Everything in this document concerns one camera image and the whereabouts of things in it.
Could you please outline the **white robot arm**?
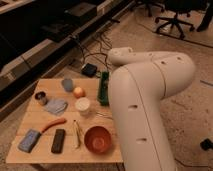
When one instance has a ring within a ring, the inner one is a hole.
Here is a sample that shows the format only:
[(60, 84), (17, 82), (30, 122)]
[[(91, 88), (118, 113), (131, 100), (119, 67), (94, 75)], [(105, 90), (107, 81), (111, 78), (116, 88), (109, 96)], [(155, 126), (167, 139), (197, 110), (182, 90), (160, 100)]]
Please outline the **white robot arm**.
[(180, 52), (113, 48), (108, 98), (126, 171), (178, 171), (159, 105), (191, 83), (192, 59)]

